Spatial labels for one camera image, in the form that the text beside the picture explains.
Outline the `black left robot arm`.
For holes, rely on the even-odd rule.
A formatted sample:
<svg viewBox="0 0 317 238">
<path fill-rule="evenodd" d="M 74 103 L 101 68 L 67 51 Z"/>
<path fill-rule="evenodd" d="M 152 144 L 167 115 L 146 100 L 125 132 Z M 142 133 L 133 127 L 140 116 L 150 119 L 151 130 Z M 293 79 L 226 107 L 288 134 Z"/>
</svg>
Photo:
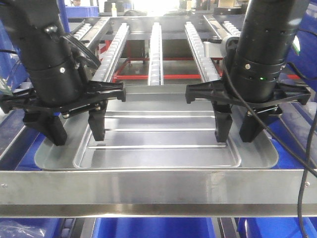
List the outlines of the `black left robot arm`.
<svg viewBox="0 0 317 238">
<path fill-rule="evenodd" d="M 24 125 L 57 146 L 67 140 L 61 119 L 88 112 L 93 137 L 102 141 L 108 101 L 125 101 L 125 89 L 112 83 L 104 61 L 65 32 L 57 2 L 3 0 L 0 19 L 32 83 L 31 89 L 1 96 L 1 109 L 22 109 Z"/>
</svg>

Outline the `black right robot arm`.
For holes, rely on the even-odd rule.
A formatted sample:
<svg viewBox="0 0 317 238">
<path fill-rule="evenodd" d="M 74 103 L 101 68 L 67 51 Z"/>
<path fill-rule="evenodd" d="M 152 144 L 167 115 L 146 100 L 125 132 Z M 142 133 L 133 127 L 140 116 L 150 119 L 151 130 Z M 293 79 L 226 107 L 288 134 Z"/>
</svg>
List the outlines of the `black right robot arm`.
<svg viewBox="0 0 317 238">
<path fill-rule="evenodd" d="M 218 142 L 228 138 L 232 105 L 248 105 L 258 114 L 257 119 L 246 114 L 239 131 L 242 141 L 252 142 L 282 114 L 281 103 L 308 102 L 305 87 L 277 81 L 308 5 L 307 0 L 250 1 L 240 38 L 227 47 L 221 79 L 186 87 L 187 103 L 211 101 Z"/>
</svg>

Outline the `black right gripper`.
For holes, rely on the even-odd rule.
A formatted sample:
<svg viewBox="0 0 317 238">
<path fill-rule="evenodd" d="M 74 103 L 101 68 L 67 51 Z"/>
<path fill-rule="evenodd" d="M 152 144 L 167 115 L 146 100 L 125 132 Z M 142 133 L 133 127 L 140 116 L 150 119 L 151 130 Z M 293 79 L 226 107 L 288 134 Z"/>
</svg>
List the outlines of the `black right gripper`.
<svg viewBox="0 0 317 238">
<path fill-rule="evenodd" d="M 271 108 L 284 102 L 297 101 L 305 105 L 311 93 L 304 86 L 294 86 L 284 83 L 277 83 L 272 97 L 263 103 L 248 103 L 253 109 Z M 215 137 L 217 142 L 224 143 L 232 125 L 232 105 L 244 106 L 242 101 L 229 94 L 221 81 L 211 81 L 201 84 L 186 86 L 186 102 L 189 104 L 196 99 L 211 101 L 215 116 Z M 280 118 L 280 108 L 260 112 L 258 117 L 265 125 L 270 125 Z M 243 142 L 252 142 L 264 127 L 251 115 L 246 112 L 239 134 Z"/>
</svg>

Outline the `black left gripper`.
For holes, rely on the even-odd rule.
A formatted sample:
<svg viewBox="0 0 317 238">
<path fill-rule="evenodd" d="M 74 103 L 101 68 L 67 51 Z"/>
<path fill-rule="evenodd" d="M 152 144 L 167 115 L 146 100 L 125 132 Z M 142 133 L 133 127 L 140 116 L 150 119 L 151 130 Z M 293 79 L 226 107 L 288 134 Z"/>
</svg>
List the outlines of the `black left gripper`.
<svg viewBox="0 0 317 238">
<path fill-rule="evenodd" d="M 4 113 L 23 109 L 23 122 L 27 127 L 42 133 L 54 145 L 62 146 L 66 143 L 67 133 L 58 116 L 61 113 L 65 119 L 88 112 L 88 123 L 96 141 L 105 138 L 105 113 L 110 99 L 126 100 L 123 83 L 89 81 L 83 95 L 75 102 L 64 106 L 46 106 L 40 101 L 35 89 L 26 89 L 12 96 L 1 95 L 0 107 Z"/>
</svg>

